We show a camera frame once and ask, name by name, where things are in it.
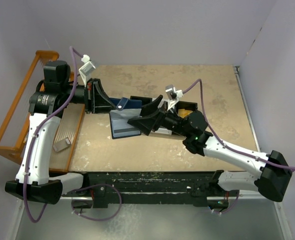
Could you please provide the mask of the blue leather card holder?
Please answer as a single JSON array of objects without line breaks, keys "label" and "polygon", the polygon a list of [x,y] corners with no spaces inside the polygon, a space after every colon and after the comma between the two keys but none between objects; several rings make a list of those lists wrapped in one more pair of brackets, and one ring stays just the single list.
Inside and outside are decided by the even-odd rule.
[{"label": "blue leather card holder", "polygon": [[126,97],[122,98],[110,98],[110,100],[116,105],[116,110],[109,112],[110,129],[112,133],[111,120],[112,119],[132,119],[140,116],[142,102],[140,100],[131,100]]}]

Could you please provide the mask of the grey card with stripe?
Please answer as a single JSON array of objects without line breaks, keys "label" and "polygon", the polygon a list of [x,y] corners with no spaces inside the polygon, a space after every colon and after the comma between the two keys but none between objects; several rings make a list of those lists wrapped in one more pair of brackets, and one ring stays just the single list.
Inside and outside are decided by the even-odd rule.
[{"label": "grey card with stripe", "polygon": [[113,118],[111,120],[111,134],[113,139],[140,136],[141,131],[128,124],[125,118]]}]

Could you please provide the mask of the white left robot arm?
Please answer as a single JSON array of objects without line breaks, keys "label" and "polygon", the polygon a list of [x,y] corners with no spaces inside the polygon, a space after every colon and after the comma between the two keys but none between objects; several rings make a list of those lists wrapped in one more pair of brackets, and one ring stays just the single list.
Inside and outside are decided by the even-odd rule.
[{"label": "white left robot arm", "polygon": [[67,106],[88,104],[83,86],[71,83],[71,68],[64,60],[54,60],[43,67],[44,79],[29,99],[29,130],[23,160],[14,180],[5,191],[24,203],[56,204],[62,195],[75,192],[102,196],[105,186],[90,187],[87,173],[68,172],[50,177],[49,165],[57,130]]}]

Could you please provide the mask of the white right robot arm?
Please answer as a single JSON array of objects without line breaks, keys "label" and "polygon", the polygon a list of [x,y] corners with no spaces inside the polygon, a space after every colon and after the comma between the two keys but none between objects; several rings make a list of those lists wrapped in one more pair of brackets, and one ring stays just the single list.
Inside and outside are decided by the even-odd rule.
[{"label": "white right robot arm", "polygon": [[221,140],[207,131],[209,124],[202,112],[192,111],[180,117],[168,109],[168,103],[158,106],[163,97],[143,108],[139,117],[127,122],[143,134],[149,135],[160,127],[183,136],[183,145],[192,154],[218,159],[242,169],[241,172],[221,171],[210,183],[210,191],[221,196],[226,191],[246,190],[259,192],[274,202],[282,202],[292,177],[292,170],[285,157],[278,151],[271,153],[252,151]]}]

